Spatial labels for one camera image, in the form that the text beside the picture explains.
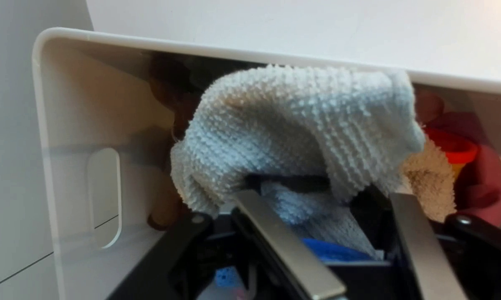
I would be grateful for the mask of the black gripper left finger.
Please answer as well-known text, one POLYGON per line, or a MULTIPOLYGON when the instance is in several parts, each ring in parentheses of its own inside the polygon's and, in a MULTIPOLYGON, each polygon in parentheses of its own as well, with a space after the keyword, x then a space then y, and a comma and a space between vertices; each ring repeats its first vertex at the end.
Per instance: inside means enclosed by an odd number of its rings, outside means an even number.
POLYGON ((256 191, 236 194, 236 209, 243 214, 254 239, 264 244, 273 266, 286 278, 286 288, 300 300, 345 300, 346 284, 303 243, 269 203, 256 191))

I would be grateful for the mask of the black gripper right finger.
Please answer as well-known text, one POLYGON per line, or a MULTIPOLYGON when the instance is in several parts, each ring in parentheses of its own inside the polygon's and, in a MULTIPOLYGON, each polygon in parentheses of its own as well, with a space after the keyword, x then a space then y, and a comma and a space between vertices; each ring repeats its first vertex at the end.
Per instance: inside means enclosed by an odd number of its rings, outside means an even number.
POLYGON ((416 196, 395 193, 391 206, 421 298, 468 300, 416 196))

